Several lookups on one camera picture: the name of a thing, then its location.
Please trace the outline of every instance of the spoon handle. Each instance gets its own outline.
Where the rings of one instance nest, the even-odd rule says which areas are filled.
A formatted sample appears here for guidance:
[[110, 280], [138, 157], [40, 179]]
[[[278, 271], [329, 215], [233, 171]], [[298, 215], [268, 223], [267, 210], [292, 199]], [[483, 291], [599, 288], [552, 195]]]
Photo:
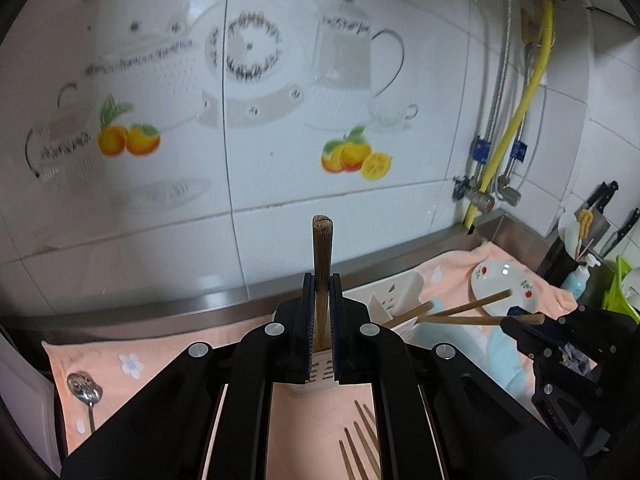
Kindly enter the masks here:
[[89, 403], [89, 429], [91, 430], [91, 434], [95, 433], [95, 422], [94, 422], [94, 405], [92, 402]]

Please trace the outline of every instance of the yellow hose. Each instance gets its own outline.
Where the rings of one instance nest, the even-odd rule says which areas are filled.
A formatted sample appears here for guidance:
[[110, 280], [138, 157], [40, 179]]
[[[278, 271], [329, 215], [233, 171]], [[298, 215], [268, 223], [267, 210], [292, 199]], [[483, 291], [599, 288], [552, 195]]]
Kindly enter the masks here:
[[[485, 192], [488, 189], [491, 179], [494, 177], [496, 171], [498, 171], [500, 161], [509, 149], [511, 139], [513, 139], [513, 136], [516, 134], [516, 131], [518, 130], [518, 127], [522, 122], [522, 118], [527, 112], [533, 96], [536, 94], [536, 90], [538, 90], [538, 86], [540, 86], [540, 81], [542, 80], [542, 75], [545, 73], [546, 65], [549, 62], [549, 54], [551, 53], [551, 43], [553, 40], [553, 24], [553, 3], [551, 0], [542, 0], [542, 47], [540, 48], [540, 54], [538, 56], [538, 60], [536, 61], [536, 67], [533, 71], [533, 75], [531, 76], [529, 85], [522, 93], [520, 104], [518, 104], [518, 108], [516, 108], [511, 121], [509, 121], [507, 129], [504, 131], [504, 135], [500, 140], [500, 144], [498, 144], [498, 147], [489, 160], [489, 163], [484, 168], [484, 173], [482, 175], [482, 180], [480, 182], [479, 188], [481, 192]], [[465, 227], [467, 229], [470, 229], [473, 225], [474, 220], [476, 219], [477, 212], [478, 208], [476, 206], [474, 206], [473, 204], [469, 205], [469, 208], [466, 210], [465, 215]]]

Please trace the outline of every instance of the silver screw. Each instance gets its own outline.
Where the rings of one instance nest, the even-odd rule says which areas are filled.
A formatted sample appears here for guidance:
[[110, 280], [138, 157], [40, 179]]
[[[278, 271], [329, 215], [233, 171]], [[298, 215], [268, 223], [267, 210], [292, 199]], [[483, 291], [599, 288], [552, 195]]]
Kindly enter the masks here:
[[209, 351], [209, 347], [204, 343], [194, 343], [189, 347], [191, 357], [203, 357]]
[[284, 325], [282, 323], [269, 323], [264, 327], [264, 333], [266, 335], [280, 335], [284, 332]]
[[451, 345], [440, 345], [436, 348], [436, 354], [442, 359], [451, 359], [456, 355], [456, 349]]
[[373, 323], [365, 323], [360, 326], [360, 333], [368, 336], [378, 335], [380, 333], [380, 327]]

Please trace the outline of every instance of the orange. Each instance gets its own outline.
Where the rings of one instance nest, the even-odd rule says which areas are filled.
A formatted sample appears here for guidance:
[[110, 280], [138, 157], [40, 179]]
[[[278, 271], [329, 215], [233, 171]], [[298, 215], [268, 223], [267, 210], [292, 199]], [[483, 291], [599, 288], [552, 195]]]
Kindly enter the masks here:
[[129, 129], [127, 136], [127, 151], [131, 155], [149, 155], [158, 149], [160, 145], [160, 134], [147, 124], [136, 124]]
[[343, 147], [344, 144], [337, 146], [329, 155], [322, 152], [320, 164], [322, 164], [325, 171], [328, 171], [329, 173], [340, 173], [342, 171], [342, 165], [340, 164], [340, 152]]
[[361, 144], [347, 142], [340, 150], [340, 165], [344, 171], [358, 171], [370, 154], [371, 146], [366, 142]]
[[384, 177], [391, 168], [391, 157], [386, 153], [371, 153], [362, 163], [360, 174], [367, 180], [378, 180]]
[[115, 156], [124, 150], [127, 142], [127, 129], [119, 124], [107, 126], [98, 135], [98, 147], [105, 156]]

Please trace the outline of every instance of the black knife handle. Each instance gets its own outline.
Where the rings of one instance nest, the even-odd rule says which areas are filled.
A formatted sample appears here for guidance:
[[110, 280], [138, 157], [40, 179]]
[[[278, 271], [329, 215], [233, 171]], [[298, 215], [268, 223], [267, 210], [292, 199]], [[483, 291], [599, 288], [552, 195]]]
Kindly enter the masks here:
[[619, 189], [618, 183], [615, 180], [613, 180], [612, 183], [609, 184], [609, 187], [607, 187], [607, 190], [604, 192], [604, 195], [602, 196], [602, 198], [598, 201], [598, 205], [596, 206], [596, 209], [601, 213], [604, 213], [604, 208], [606, 208], [607, 204], [611, 202], [613, 195], [618, 189]]
[[634, 225], [638, 223], [639, 219], [640, 219], [640, 208], [636, 207], [631, 213], [629, 220], [627, 220], [626, 224], [624, 224], [622, 226], [622, 229], [620, 229], [620, 234], [622, 235], [621, 238], [624, 238], [626, 235], [629, 234], [629, 231], [631, 231], [631, 229], [634, 228]]
[[595, 204], [598, 199], [604, 195], [607, 187], [607, 183], [603, 182], [596, 188], [596, 191], [594, 191], [593, 194], [587, 199], [587, 209], [593, 206], [593, 204]]

